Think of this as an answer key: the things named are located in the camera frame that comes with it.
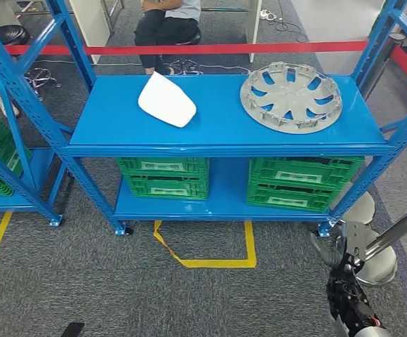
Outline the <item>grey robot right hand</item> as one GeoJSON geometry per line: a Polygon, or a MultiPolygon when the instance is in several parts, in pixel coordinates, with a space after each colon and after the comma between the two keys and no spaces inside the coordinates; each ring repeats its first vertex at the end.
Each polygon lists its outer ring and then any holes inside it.
{"type": "Polygon", "coordinates": [[[339,236],[335,240],[334,246],[324,248],[319,237],[313,232],[310,233],[310,241],[316,253],[325,265],[334,270],[343,270],[345,263],[343,261],[345,253],[346,239],[339,236]]]}

